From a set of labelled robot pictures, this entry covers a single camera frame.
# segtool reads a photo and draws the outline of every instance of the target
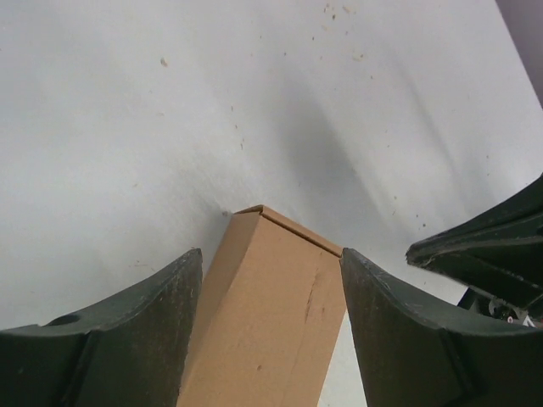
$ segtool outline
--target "black object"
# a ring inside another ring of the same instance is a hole
[[[543,177],[472,220],[413,244],[407,262],[543,316]]]
[[[441,301],[352,249],[341,272],[369,407],[543,405],[543,331]]]
[[[198,249],[46,326],[0,332],[0,405],[175,406],[202,280]]]

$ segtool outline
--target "brown box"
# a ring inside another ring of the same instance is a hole
[[[341,248],[265,207],[204,279],[178,407],[315,407],[345,312]]]

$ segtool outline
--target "black metal claw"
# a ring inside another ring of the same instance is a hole
[[[201,265],[195,249],[46,326],[1,331],[0,405],[176,405]]]
[[[352,249],[341,272],[368,406],[543,405],[542,330],[448,304]]]
[[[472,220],[414,243],[407,262],[543,316],[543,176]]]

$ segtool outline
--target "cardboard box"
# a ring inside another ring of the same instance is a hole
[[[344,317],[341,248],[265,206],[204,279],[178,407],[315,407]]]

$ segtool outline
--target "white surface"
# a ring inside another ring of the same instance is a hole
[[[207,266],[221,212],[259,203],[457,301],[405,265],[409,244],[541,173],[543,117],[497,7],[325,5],[3,2],[0,326],[191,247]],[[345,322],[320,405],[362,400]]]

